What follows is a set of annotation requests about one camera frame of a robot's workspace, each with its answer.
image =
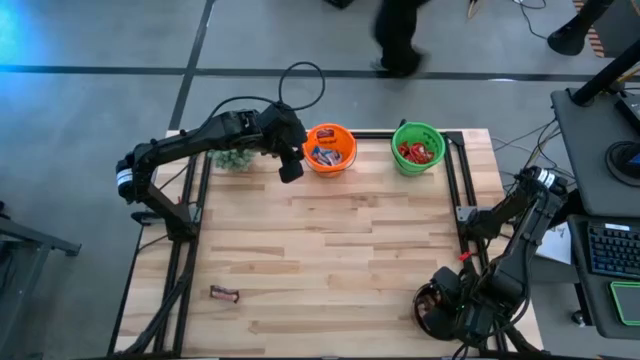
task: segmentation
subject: gray floor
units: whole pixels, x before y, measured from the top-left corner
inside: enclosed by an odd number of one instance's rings
[[[424,71],[594,74],[608,63],[589,46],[563,57],[529,34],[517,5],[480,0],[466,19],[466,0],[432,0],[420,13],[416,43],[431,54]],[[368,70],[377,56],[369,36],[377,1],[338,11],[320,0],[217,0],[198,61],[201,68],[283,69],[311,60],[331,70]],[[571,0],[528,11],[547,35],[575,14]],[[8,0],[0,2],[0,64],[185,67],[205,0]],[[116,161],[167,130],[181,76],[0,73],[0,199],[13,218],[83,243],[75,259],[51,256],[25,322],[24,353],[47,359],[105,354],[139,232],[134,210],[118,197]],[[380,80],[331,78],[324,99],[300,112],[305,125],[393,128],[399,120],[437,127],[489,128],[510,140],[553,119],[549,94],[563,82]],[[291,104],[311,100],[317,79],[286,82]],[[273,77],[196,77],[181,127],[198,126],[222,99],[277,96]],[[229,108],[264,104],[236,103]],[[535,146],[535,136],[517,143]],[[561,137],[547,154],[570,170]],[[528,157],[497,153],[503,183]],[[544,345],[557,354],[631,356],[637,343],[580,329],[570,285],[536,286],[533,305]]]

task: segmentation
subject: white paper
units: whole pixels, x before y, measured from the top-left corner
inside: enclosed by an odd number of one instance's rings
[[[571,232],[566,222],[547,230],[536,255],[571,265]]]

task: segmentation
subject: person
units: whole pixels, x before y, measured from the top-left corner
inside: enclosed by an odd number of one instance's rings
[[[424,55],[411,44],[418,22],[418,9],[429,0],[383,0],[374,24],[374,37],[382,58],[373,64],[394,76],[410,76],[420,68]]]

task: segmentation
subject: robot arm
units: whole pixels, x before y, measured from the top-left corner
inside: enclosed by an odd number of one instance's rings
[[[295,112],[284,103],[271,104],[264,112],[228,111],[212,116],[198,129],[162,140],[138,144],[116,166],[118,193],[127,203],[144,203],[166,223],[169,239],[189,241],[195,227],[186,204],[174,204],[151,182],[162,165],[207,150],[250,149],[279,156],[282,182],[303,175],[300,161],[307,134]]]
[[[516,217],[515,232],[504,253],[481,275],[475,271],[455,274],[445,267],[431,280],[430,289],[438,293],[440,301],[435,311],[418,320],[434,337],[457,338],[469,346],[483,347],[489,337],[505,331],[517,348],[529,349],[513,328],[524,313],[512,317],[529,301],[529,264],[564,203],[567,183],[537,167],[523,170],[517,179],[518,187],[512,194],[491,210],[474,211],[463,228],[468,240],[484,244],[499,235],[507,220]],[[499,329],[492,332],[495,324]]]

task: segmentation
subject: butcher block tabletop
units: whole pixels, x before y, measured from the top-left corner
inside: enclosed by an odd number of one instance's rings
[[[479,206],[497,204],[504,195],[489,132],[456,131],[464,135]],[[458,155],[451,148],[465,203]],[[394,169],[389,140],[358,140],[357,151],[354,164],[333,179],[305,165],[303,177],[283,184],[280,161],[270,156],[257,156],[246,173],[212,168],[182,356],[437,357],[455,352],[460,342],[430,338],[410,317],[415,291],[439,267],[461,268],[444,160],[421,176],[405,177]],[[156,184],[187,162],[161,166]],[[199,165],[192,199],[201,170]],[[163,191],[177,201],[183,184],[180,176]],[[164,225],[145,227],[140,246],[165,232]],[[499,255],[506,243],[495,239],[489,256]],[[137,255],[116,351],[131,345],[158,310],[170,252],[171,242],[164,239]],[[186,250],[181,254],[184,263]],[[239,290],[239,302],[211,298],[211,285]],[[166,346],[173,342],[177,308]],[[533,307],[517,327],[541,347]]]

